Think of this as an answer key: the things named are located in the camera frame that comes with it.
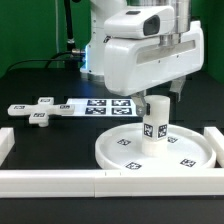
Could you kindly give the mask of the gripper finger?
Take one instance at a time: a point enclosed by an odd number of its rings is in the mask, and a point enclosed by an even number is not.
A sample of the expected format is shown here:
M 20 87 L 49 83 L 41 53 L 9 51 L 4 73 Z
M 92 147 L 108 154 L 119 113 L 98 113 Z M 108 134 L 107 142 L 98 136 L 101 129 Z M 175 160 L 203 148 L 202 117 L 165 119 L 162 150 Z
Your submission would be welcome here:
M 185 76 L 174 79 L 171 82 L 169 93 L 171 94 L 175 102 L 179 102 L 181 100 L 181 93 L 185 85 L 185 82 L 186 82 Z
M 145 97 L 146 91 L 140 91 L 131 95 L 131 99 L 136 105 L 136 114 L 139 117 L 144 117 L 147 113 L 147 102 Z

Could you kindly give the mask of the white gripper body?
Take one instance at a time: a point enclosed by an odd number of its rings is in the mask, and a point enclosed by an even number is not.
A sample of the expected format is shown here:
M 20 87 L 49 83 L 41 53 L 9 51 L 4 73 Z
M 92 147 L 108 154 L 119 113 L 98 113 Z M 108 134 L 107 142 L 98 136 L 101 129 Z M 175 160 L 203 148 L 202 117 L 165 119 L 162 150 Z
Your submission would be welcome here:
M 199 21 L 181 42 L 159 45 L 158 37 L 143 40 L 110 39 L 105 46 L 104 80 L 107 89 L 128 96 L 194 73 L 204 62 L 204 37 Z

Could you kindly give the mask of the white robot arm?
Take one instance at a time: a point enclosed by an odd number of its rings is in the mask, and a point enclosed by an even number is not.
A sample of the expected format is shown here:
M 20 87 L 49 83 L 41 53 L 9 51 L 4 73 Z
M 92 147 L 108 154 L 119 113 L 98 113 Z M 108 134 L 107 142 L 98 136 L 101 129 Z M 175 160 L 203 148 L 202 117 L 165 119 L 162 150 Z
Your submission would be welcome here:
M 171 83 L 180 93 L 186 76 L 202 68 L 204 36 L 191 19 L 191 0 L 90 0 L 91 39 L 82 77 L 129 96 L 139 116 L 146 90 Z

